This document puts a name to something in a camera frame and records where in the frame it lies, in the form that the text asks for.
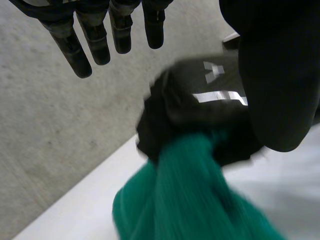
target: black object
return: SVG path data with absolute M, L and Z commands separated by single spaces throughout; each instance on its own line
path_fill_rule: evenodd
M 157 163 L 162 148 L 183 134 L 224 130 L 228 138 L 216 147 L 215 160 L 221 166 L 248 160 L 264 146 L 252 128 L 250 104 L 236 55 L 179 61 L 150 88 L 137 125 L 137 147 Z
M 139 6 L 141 0 L 110 0 L 110 21 L 113 41 L 119 54 L 126 54 L 131 50 L 131 14 Z
M 97 65 L 110 62 L 104 18 L 109 11 L 115 49 L 119 54 L 131 50 L 131 13 L 141 0 L 9 0 L 31 18 L 38 19 L 50 32 L 64 57 L 80 78 L 92 74 L 89 61 L 73 29 L 73 17 L 83 30 Z M 157 49 L 163 45 L 165 8 L 173 0 L 144 0 L 143 12 L 148 44 Z
M 110 62 L 107 43 L 107 32 L 104 26 L 108 7 L 98 12 L 82 12 L 76 10 L 76 16 L 83 30 L 86 42 L 96 64 L 105 65 Z
M 60 48 L 79 78 L 87 78 L 92 74 L 92 68 L 74 30 L 73 17 L 60 21 L 41 21 L 50 32 L 52 38 Z
M 78 77 L 89 77 L 92 68 L 73 28 L 75 11 L 94 61 L 98 65 L 110 61 L 107 32 L 103 23 L 109 0 L 10 1 L 24 14 L 42 23 Z
M 295 149 L 320 98 L 320 1 L 220 0 L 240 34 L 239 72 L 252 127 L 267 147 Z
M 164 44 L 165 9 L 173 0 L 142 0 L 144 27 L 149 47 L 159 49 Z

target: reflective strip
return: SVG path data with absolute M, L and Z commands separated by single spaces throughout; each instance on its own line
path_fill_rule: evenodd
M 205 70 L 212 71 L 205 75 L 205 80 L 207 84 L 212 83 L 214 80 L 216 80 L 217 77 L 225 73 L 223 66 L 218 66 L 208 61 L 204 61 L 203 64 Z
M 193 96 L 200 104 L 218 100 L 238 100 L 243 106 L 248 106 L 246 97 L 241 97 L 236 91 L 210 91 L 194 93 Z

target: hand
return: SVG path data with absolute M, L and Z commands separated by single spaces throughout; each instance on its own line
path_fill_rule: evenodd
M 97 65 L 110 62 L 104 19 L 109 10 L 115 49 L 120 54 L 131 50 L 131 13 L 142 2 L 145 32 L 149 46 L 160 48 L 164 43 L 165 9 L 173 0 L 79 0 L 36 1 L 10 0 L 31 18 L 38 19 L 50 32 L 66 60 L 79 78 L 92 74 L 91 65 L 75 33 L 74 12 Z

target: floor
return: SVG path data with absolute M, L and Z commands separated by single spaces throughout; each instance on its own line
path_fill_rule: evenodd
M 0 240 L 10 240 L 135 133 L 149 82 L 185 56 L 222 51 L 232 33 L 218 0 L 176 0 L 165 43 L 147 45 L 142 9 L 132 15 L 132 50 L 94 64 L 80 79 L 49 33 L 9 1 L 0 2 Z M 110 33 L 107 16 L 105 26 Z

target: black fabric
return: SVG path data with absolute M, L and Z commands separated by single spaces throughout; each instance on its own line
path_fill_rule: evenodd
M 221 64 L 225 70 L 225 74 L 210 84 L 205 77 L 206 61 Z M 207 56 L 179 61 L 164 71 L 144 101 L 137 125 L 138 149 L 157 164 L 161 150 L 177 137 L 192 132 L 210 135 L 212 130 L 219 129 L 227 133 L 214 152 L 220 166 L 250 159 L 263 145 L 252 130 L 248 107 L 238 100 L 194 102 L 192 95 L 223 90 L 242 95 L 237 62 L 235 56 Z
M 288 152 L 308 133 L 320 98 L 320 1 L 220 0 L 241 35 L 239 72 L 252 127 Z

